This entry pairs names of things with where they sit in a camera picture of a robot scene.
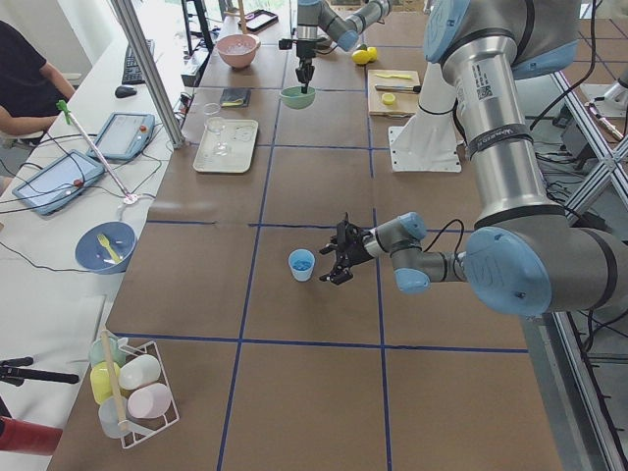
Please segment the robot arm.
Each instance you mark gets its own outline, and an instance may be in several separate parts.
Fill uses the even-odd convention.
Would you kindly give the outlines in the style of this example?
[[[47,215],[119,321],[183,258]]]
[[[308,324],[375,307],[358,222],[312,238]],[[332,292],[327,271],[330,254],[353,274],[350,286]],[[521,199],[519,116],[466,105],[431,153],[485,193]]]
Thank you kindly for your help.
[[[389,0],[368,1],[346,19],[337,14],[326,1],[297,1],[296,56],[299,59],[296,76],[301,92],[307,93],[313,78],[318,29],[322,30],[340,49],[350,51],[358,36],[370,25],[383,20],[393,9]]]
[[[518,79],[560,71],[577,50],[576,1],[441,1],[423,50],[455,92],[453,102],[483,205],[464,250],[430,252],[415,213],[364,230],[337,226],[327,282],[388,255],[398,288],[465,282],[491,309],[523,317],[596,310],[627,297],[627,247],[614,236],[574,228],[543,186],[533,137],[520,111]]]

